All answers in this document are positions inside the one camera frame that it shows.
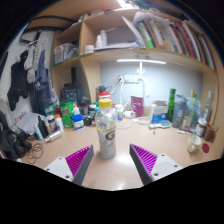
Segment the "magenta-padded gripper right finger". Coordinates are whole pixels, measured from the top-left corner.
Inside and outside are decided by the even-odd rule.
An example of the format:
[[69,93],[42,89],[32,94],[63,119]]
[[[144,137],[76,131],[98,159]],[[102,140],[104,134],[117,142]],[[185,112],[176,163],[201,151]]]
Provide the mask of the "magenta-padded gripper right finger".
[[130,145],[129,154],[136,166],[143,185],[150,184],[182,169],[168,155],[156,155],[134,144]]

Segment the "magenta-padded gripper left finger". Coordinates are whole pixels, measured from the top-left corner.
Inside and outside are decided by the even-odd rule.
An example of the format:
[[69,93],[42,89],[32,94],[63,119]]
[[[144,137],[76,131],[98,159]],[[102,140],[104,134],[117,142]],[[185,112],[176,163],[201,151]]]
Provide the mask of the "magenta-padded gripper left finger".
[[94,156],[93,146],[86,146],[68,157],[57,157],[45,171],[81,186]]

